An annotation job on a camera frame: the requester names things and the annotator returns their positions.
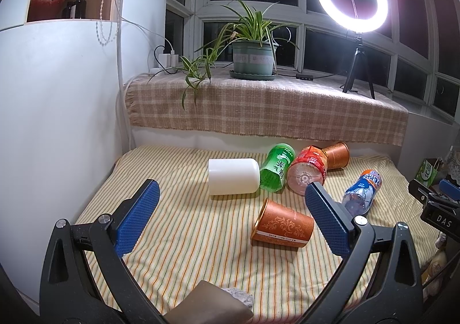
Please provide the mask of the green tissue box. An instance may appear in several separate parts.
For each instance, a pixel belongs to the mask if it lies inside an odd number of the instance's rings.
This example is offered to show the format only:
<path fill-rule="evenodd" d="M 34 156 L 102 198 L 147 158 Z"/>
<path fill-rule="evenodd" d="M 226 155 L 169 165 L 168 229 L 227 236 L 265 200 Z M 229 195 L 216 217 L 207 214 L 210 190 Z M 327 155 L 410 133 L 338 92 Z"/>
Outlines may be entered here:
<path fill-rule="evenodd" d="M 426 158 L 421 163 L 419 170 L 415 175 L 415 180 L 426 187 L 431 187 L 444 178 L 441 170 L 444 162 L 441 158 Z"/>

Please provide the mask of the orange paper cup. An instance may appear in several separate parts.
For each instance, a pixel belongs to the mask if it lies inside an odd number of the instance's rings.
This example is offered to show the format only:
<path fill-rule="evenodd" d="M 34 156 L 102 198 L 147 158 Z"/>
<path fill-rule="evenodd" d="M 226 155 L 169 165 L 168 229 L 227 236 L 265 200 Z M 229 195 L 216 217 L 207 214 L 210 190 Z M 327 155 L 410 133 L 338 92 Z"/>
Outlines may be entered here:
<path fill-rule="evenodd" d="M 311 216 L 266 199 L 253 226 L 251 240 L 303 248 L 310 241 L 313 229 Z"/>
<path fill-rule="evenodd" d="M 346 143 L 338 142 L 322 149 L 327 158 L 327 169 L 345 168 L 350 161 L 350 152 Z"/>

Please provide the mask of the white cylindrical cup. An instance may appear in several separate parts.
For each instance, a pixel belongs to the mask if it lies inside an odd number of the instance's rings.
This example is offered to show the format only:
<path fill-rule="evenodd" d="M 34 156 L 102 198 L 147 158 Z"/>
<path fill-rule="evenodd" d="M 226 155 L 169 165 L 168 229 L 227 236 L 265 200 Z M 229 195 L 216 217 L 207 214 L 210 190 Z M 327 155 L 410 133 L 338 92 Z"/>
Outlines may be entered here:
<path fill-rule="evenodd" d="M 260 167 L 253 158 L 210 159 L 210 195 L 252 194 L 260 187 Z"/>

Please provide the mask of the white power strip with chargers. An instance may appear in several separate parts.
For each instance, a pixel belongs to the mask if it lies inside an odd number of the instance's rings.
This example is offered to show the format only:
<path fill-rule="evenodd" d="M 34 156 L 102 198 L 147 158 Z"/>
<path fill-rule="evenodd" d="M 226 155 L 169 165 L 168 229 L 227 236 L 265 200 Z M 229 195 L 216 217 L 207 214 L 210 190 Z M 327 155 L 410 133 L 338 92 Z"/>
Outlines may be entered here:
<path fill-rule="evenodd" d="M 158 45 L 154 50 L 154 60 L 158 64 L 157 67 L 151 67 L 149 74 L 156 76 L 157 74 L 176 74 L 179 71 L 179 56 L 171 50 L 170 53 L 158 53 L 159 49 L 165 49 L 164 45 Z"/>

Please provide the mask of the white lace cloth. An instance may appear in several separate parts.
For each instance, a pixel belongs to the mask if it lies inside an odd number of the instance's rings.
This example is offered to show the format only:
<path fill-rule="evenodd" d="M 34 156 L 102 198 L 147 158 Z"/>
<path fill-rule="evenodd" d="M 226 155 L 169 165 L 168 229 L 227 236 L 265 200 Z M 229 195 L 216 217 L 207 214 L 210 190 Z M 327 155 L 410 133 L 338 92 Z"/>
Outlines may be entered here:
<path fill-rule="evenodd" d="M 444 165 L 448 170 L 448 174 L 459 185 L 460 180 L 460 157 L 459 147 L 451 146 L 448 155 L 444 159 Z"/>

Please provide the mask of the red label plastic bottle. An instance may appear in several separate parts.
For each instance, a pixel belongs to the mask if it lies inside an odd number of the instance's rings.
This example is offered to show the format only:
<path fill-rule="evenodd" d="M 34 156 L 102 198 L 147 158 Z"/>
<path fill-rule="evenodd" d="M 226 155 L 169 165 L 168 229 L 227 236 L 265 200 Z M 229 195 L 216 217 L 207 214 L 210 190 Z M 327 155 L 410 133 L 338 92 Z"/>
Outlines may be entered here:
<path fill-rule="evenodd" d="M 288 168 L 288 187 L 298 195 L 304 195 L 312 182 L 324 183 L 327 174 L 327 157 L 322 149 L 307 146 Z"/>

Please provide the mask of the spider plant in green pot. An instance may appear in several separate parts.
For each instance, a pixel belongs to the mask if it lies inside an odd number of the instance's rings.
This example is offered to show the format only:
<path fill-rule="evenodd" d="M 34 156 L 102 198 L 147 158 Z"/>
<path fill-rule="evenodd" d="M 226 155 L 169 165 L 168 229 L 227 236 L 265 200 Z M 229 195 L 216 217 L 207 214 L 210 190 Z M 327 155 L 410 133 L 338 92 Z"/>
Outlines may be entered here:
<path fill-rule="evenodd" d="M 272 80 L 277 75 L 277 48 L 283 41 L 298 49 L 291 37 L 276 37 L 278 29 L 288 29 L 288 24 L 267 17 L 268 12 L 275 7 L 269 2 L 264 8 L 243 0 L 233 0 L 221 7 L 229 11 L 233 18 L 223 24 L 217 36 L 196 49 L 198 56 L 189 58 L 181 55 L 179 64 L 166 67 L 160 65 L 156 71 L 146 73 L 149 80 L 165 74 L 184 75 L 185 89 L 181 96 L 181 107 L 185 107 L 188 95 L 197 101 L 201 88 L 205 83 L 212 83 L 213 71 L 218 59 L 231 49 L 231 77 L 238 80 Z"/>

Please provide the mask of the blue label water bottle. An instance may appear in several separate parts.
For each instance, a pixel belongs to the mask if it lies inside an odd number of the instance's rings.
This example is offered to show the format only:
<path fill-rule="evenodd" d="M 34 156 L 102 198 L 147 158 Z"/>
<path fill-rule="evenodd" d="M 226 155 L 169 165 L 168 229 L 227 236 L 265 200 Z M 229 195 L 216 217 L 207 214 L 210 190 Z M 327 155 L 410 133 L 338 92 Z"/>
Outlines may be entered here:
<path fill-rule="evenodd" d="M 342 205 L 352 216 L 367 216 L 382 178 L 376 170 L 364 170 L 355 184 L 345 191 Z"/>

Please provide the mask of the plaid beige sill cloth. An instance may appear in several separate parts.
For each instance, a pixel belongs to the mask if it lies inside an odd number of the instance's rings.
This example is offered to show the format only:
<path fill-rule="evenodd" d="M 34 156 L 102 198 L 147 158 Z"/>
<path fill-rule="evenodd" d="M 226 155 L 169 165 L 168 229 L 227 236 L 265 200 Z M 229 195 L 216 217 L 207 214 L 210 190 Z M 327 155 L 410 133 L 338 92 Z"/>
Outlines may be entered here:
<path fill-rule="evenodd" d="M 335 79 L 237 80 L 215 69 L 198 90 L 181 73 L 141 76 L 125 95 L 141 128 L 401 146 L 409 113 L 382 94 L 342 93 Z"/>

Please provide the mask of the green tea bottle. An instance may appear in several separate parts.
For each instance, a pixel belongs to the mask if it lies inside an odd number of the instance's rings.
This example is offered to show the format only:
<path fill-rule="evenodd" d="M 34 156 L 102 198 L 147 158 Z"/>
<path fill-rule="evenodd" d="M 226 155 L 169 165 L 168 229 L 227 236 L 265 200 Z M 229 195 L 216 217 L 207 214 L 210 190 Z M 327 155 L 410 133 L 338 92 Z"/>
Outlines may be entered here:
<path fill-rule="evenodd" d="M 260 188 L 268 192 L 278 192 L 285 185 L 285 176 L 296 157 L 294 149 L 286 144 L 275 145 L 260 167 Z"/>

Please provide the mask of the striped yellow table cloth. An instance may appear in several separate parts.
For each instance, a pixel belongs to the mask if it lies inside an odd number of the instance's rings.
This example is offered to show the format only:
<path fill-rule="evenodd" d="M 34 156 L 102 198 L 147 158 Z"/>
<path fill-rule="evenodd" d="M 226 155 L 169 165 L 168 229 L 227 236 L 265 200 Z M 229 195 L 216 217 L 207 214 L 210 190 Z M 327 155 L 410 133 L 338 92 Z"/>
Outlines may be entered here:
<path fill-rule="evenodd" d="M 252 242 L 265 200 L 307 213 L 290 189 L 212 197 L 208 161 L 221 151 L 141 146 L 122 156 L 82 211 L 90 223 L 112 213 L 147 179 L 161 199 L 135 248 L 124 258 L 144 293 L 169 312 L 202 280 L 251 294 L 255 323 L 293 323 L 318 297 L 340 264 L 315 230 L 304 248 Z"/>

